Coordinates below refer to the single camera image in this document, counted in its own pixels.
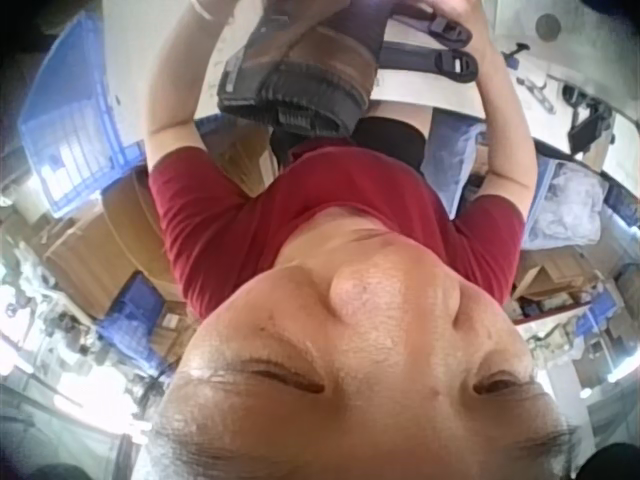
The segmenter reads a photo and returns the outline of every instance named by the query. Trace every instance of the blue plastic crate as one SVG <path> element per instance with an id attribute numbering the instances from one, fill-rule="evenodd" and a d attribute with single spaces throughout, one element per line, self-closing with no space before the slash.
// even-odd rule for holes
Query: blue plastic crate
<path id="1" fill-rule="evenodd" d="M 36 76 L 18 127 L 51 212 L 64 216 L 144 158 L 123 146 L 107 103 L 104 34 L 81 13 L 60 35 Z"/>
<path id="2" fill-rule="evenodd" d="M 120 291 L 98 332 L 120 352 L 151 374 L 165 366 L 149 339 L 165 307 L 160 292 L 140 272 L 134 273 Z"/>

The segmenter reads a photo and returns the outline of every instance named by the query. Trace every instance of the workbench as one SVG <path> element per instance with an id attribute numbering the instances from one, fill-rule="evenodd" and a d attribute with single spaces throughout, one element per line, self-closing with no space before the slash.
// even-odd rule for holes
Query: workbench
<path id="1" fill-rule="evenodd" d="M 158 52 L 185 5 L 186 0 L 103 0 L 109 99 L 125 145 L 142 139 L 142 112 L 148 79 Z M 261 15 L 261 5 L 261 0 L 240 0 L 235 18 L 242 21 L 229 23 L 215 49 L 197 118 L 219 112 L 218 80 L 227 59 L 246 43 Z M 389 22 L 385 39 L 439 47 L 431 37 L 395 21 Z M 527 53 L 518 58 L 520 69 L 517 73 L 512 72 L 512 79 L 533 137 L 568 154 L 567 133 L 572 124 L 573 109 L 562 100 L 563 82 L 548 76 L 548 63 Z M 556 113 L 547 113 L 529 91 L 516 82 L 516 76 L 528 77 L 538 86 L 546 85 L 544 92 L 556 107 Z M 443 108 L 485 118 L 475 84 L 457 84 L 420 72 L 381 70 L 372 99 Z M 605 170 L 640 197 L 640 136 L 631 122 L 620 115 L 616 117 L 615 125 L 623 135 L 615 148 L 605 151 Z"/>

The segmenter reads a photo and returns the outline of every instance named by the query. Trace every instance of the red t-shirt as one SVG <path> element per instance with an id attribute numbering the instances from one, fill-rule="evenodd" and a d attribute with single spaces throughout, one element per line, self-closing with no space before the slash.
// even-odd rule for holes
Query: red t-shirt
<path id="1" fill-rule="evenodd" d="M 203 319 L 271 268 L 298 227 L 330 207 L 371 215 L 501 303 L 511 291 L 524 231 L 522 214 L 499 196 L 477 198 L 450 221 L 437 194 L 413 170 L 353 146 L 304 153 L 256 198 L 194 147 L 165 157 L 150 184 L 173 272 Z"/>

